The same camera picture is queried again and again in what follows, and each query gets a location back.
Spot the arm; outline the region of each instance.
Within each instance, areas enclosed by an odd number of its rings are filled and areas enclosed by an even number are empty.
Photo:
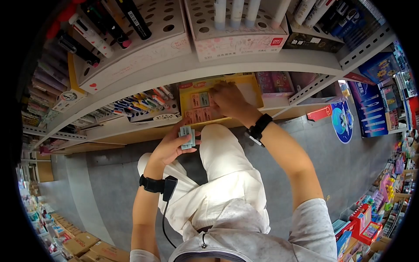
[[[215,110],[227,117],[238,119],[249,128],[255,125],[262,113],[247,103],[234,83],[221,83],[210,91]],[[304,149],[280,126],[271,122],[262,132],[261,142],[288,176],[295,210],[301,203],[323,198],[313,163]]]
[[[181,150],[180,148],[180,145],[191,139],[191,135],[178,137],[178,131],[185,123],[187,123],[187,119],[183,119],[177,123],[153,151],[144,169],[145,177],[156,180],[163,179],[163,172],[166,165],[172,163],[183,153],[192,153],[197,150],[196,148],[186,150]],[[195,140],[195,143],[200,144],[201,141]],[[134,206],[132,207],[131,250],[143,249],[160,258],[155,240],[155,220],[158,201],[158,193],[148,192],[144,190],[144,187],[138,188]]]

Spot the blue box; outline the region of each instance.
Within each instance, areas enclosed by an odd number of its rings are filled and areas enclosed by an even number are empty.
[[[380,52],[358,67],[361,74],[378,84],[400,72],[400,67],[392,52]]]

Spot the white pants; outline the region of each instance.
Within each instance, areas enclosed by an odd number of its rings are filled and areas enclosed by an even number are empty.
[[[212,226],[226,204],[235,198],[252,205],[269,225],[261,175],[244,155],[235,135],[222,125],[211,124],[202,129],[201,141],[199,153],[208,183],[199,186],[188,178],[177,160],[164,169],[163,178],[173,176],[178,179],[166,212],[172,228],[183,235],[187,224],[192,224],[195,230]],[[146,153],[138,161],[140,176],[150,155]],[[163,213],[166,202],[162,198],[160,195],[158,206]]]

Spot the store aisle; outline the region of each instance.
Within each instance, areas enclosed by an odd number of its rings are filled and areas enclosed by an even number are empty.
[[[356,112],[353,105],[350,106],[352,112]],[[336,137],[330,118],[310,122],[303,116],[278,124],[303,146],[313,161],[323,194],[330,196],[326,203],[332,222],[368,190],[383,169],[396,141],[396,135],[362,139],[357,119],[354,120],[352,140],[347,145]],[[266,190],[270,234],[287,238],[292,216],[290,184],[269,153],[246,138],[244,130],[244,127],[231,129],[249,161],[261,173]],[[54,178],[58,181],[42,183],[41,193],[73,224],[80,228],[84,226],[99,238],[99,235],[109,236],[115,246],[129,250],[131,211],[140,178],[137,161],[143,153],[152,152],[158,143],[155,140],[113,150],[58,156],[56,161],[52,161]],[[178,160],[189,177],[198,184],[206,182],[199,151],[181,155]],[[166,261],[173,248],[163,235],[161,220],[159,212],[157,241],[162,261]],[[181,243],[181,236],[169,226],[166,231],[175,245]]]

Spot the blue packaged item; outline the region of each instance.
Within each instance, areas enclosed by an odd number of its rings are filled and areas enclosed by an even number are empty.
[[[392,52],[380,52],[358,67],[361,74],[378,84],[400,72],[400,67]]]
[[[336,36],[342,31],[342,29],[352,20],[353,17],[359,17],[359,14],[355,8],[349,9],[346,16],[338,22],[338,24],[330,31],[332,36]]]
[[[336,35],[338,38],[343,38],[356,28],[356,25],[362,20],[361,13],[358,11],[352,19],[346,23],[342,30]]]

